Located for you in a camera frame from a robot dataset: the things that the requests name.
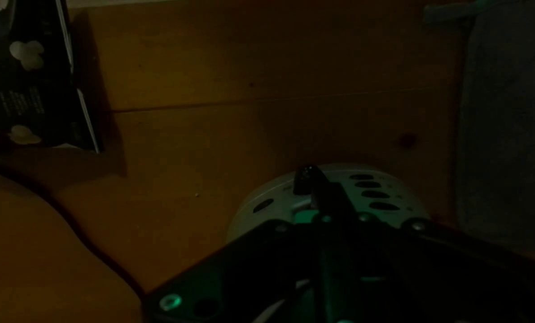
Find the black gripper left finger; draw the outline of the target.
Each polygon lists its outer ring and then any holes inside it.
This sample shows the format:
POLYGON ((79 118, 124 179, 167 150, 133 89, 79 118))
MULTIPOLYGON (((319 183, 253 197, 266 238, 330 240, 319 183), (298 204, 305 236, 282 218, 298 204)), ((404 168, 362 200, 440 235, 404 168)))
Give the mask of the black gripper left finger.
POLYGON ((310 224, 267 220, 154 287, 145 323, 328 323, 310 224))

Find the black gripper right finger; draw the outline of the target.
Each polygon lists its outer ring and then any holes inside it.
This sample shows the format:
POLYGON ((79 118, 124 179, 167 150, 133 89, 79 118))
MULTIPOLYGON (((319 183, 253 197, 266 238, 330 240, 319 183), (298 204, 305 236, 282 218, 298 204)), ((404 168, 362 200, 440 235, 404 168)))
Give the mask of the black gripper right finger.
POLYGON ((535 260, 429 218, 391 227, 339 211, 355 253, 416 305, 418 323, 535 323, 535 260))

